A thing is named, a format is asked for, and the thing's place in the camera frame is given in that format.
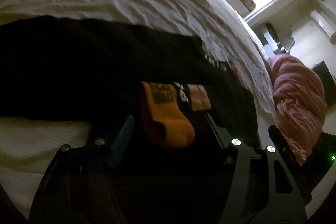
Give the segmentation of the white strawberry print bedsheet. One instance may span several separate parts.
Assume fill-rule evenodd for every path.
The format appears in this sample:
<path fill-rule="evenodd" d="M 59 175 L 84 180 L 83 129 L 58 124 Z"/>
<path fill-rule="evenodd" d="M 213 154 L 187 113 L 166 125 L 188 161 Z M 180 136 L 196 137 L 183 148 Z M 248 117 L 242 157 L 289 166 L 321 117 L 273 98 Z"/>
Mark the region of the white strawberry print bedsheet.
<path fill-rule="evenodd" d="M 1 0 L 1 26 L 39 16 L 199 35 L 205 53 L 237 63 L 238 79 L 254 98 L 257 126 L 276 121 L 263 46 L 225 0 Z M 125 223 L 224 223 L 228 170 L 206 121 L 213 107 L 204 86 L 143 83 L 140 99 L 129 115 L 132 130 L 113 156 Z M 1 116 L 1 223 L 30 223 L 38 186 L 62 145 L 90 146 L 98 138 L 114 144 L 129 116 L 119 126 Z M 257 134 L 259 145 L 269 142 Z"/>

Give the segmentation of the pink rumpled blanket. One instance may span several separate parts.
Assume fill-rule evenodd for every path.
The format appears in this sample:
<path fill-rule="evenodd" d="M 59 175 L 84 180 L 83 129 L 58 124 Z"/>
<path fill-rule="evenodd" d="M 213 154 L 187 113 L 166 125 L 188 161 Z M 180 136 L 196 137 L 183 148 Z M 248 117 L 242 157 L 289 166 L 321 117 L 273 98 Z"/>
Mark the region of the pink rumpled blanket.
<path fill-rule="evenodd" d="M 311 155 L 322 134 L 327 104 L 322 81 L 296 57 L 268 59 L 278 129 L 299 165 Z"/>

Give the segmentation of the white air conditioner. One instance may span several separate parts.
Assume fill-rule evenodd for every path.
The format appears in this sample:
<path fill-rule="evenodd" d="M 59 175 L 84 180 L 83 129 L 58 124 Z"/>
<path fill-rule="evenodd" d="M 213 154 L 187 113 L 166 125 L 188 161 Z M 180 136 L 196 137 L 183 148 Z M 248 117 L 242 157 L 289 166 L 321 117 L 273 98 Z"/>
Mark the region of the white air conditioner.
<path fill-rule="evenodd" d="M 327 34 L 330 42 L 335 44 L 335 27 L 333 27 L 327 16 L 317 10 L 310 13 L 310 17 L 319 25 L 325 34 Z"/>

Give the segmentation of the desk by the window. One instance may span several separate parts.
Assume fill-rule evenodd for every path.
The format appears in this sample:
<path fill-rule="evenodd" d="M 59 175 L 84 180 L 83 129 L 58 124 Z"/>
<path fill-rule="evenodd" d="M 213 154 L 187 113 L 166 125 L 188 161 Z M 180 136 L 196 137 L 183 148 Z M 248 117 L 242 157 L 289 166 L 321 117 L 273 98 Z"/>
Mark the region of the desk by the window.
<path fill-rule="evenodd" d="M 261 33 L 275 55 L 289 55 L 291 48 L 295 45 L 291 30 L 284 29 L 276 32 L 272 24 L 265 23 L 261 26 Z"/>

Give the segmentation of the black monitor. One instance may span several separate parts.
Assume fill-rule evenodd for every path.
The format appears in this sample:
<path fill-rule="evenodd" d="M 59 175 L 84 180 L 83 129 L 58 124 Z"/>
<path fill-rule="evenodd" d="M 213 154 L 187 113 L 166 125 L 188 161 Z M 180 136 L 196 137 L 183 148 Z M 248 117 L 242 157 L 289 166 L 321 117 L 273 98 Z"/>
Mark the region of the black monitor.
<path fill-rule="evenodd" d="M 323 84 L 327 106 L 333 106 L 335 104 L 336 92 L 335 77 L 330 73 L 329 68 L 324 61 L 321 61 L 319 64 L 315 65 L 312 70 L 320 78 Z"/>

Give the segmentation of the black garment with orange print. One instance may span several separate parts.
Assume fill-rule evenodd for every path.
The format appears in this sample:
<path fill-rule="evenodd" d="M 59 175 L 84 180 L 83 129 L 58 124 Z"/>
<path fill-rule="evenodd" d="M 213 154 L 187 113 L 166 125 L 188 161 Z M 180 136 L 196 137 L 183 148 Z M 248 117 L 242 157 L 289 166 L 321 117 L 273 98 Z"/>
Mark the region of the black garment with orange print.
<path fill-rule="evenodd" d="M 1 116 L 89 124 L 122 120 L 143 83 L 200 84 L 213 119 L 258 147 L 253 95 L 199 35 L 97 19 L 39 16 L 1 26 Z"/>

